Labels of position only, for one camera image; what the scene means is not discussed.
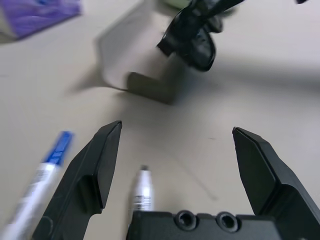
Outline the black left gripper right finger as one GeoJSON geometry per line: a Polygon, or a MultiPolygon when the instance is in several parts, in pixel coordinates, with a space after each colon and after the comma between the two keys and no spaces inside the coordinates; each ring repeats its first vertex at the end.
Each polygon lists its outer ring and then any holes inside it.
{"type": "Polygon", "coordinates": [[[296,174],[261,136],[232,130],[238,169],[255,215],[270,217],[284,240],[318,240],[320,209],[296,174]]]}

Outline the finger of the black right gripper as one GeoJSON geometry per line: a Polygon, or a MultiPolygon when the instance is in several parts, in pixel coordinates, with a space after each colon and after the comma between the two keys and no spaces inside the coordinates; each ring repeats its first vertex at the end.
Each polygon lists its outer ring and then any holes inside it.
{"type": "Polygon", "coordinates": [[[198,0],[197,9],[201,12],[201,16],[209,18],[235,7],[243,1],[244,0],[198,0]]]}

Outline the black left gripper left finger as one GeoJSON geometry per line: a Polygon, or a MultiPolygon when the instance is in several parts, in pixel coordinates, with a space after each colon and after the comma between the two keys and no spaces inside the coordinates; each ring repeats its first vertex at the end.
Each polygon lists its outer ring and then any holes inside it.
{"type": "Polygon", "coordinates": [[[122,122],[101,127],[68,165],[32,238],[82,240],[90,218],[106,207],[122,122]]]}

